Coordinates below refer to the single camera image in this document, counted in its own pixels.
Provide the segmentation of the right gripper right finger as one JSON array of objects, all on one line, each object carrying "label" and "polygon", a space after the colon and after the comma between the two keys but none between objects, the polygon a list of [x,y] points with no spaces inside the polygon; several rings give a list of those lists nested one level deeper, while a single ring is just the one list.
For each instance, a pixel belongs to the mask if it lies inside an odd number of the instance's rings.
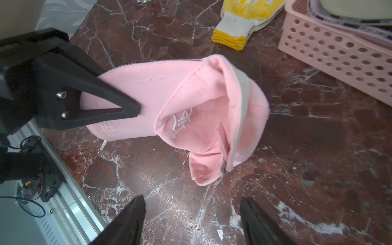
[{"label": "right gripper right finger", "polygon": [[296,244],[254,199],[242,197],[240,215],[247,245]]}]

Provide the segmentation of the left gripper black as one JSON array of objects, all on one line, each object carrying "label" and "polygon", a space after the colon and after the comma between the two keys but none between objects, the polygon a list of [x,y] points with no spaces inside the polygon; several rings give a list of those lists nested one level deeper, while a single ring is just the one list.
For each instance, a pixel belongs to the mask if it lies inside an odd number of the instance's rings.
[{"label": "left gripper black", "polygon": [[1,134],[14,134],[33,118],[41,128],[68,130],[137,117],[140,105],[100,74],[60,30],[1,40]]}]

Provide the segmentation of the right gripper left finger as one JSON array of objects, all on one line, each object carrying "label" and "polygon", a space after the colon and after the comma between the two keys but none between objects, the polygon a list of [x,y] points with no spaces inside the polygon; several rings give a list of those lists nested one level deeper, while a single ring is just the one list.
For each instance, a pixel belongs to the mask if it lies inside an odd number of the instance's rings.
[{"label": "right gripper left finger", "polygon": [[136,196],[90,245],[140,244],[145,216],[145,199]]}]

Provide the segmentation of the pink baseball cap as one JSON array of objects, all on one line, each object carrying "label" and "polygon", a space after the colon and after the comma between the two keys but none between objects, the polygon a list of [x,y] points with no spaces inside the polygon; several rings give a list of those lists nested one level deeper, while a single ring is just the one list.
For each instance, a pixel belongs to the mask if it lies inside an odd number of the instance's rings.
[{"label": "pink baseball cap", "polygon": [[206,186],[248,160],[270,108],[261,88],[222,55],[114,68],[100,79],[140,104],[135,118],[88,125],[101,140],[159,136],[189,151],[189,169]]}]

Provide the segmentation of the beige baseball cap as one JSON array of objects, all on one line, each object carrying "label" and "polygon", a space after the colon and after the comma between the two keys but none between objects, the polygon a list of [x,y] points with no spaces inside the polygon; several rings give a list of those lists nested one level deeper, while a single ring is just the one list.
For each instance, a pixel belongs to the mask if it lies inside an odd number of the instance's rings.
[{"label": "beige baseball cap", "polygon": [[391,1],[308,1],[307,9],[315,19],[362,38],[392,40]]}]

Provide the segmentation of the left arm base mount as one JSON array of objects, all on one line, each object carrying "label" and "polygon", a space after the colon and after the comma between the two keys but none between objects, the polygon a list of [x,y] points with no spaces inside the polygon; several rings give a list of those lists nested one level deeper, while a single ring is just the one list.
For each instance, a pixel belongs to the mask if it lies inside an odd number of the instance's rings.
[{"label": "left arm base mount", "polygon": [[38,198],[48,202],[65,181],[63,173],[46,151],[40,136],[32,135],[18,147],[1,142],[1,183],[21,181],[22,190],[38,193]]}]

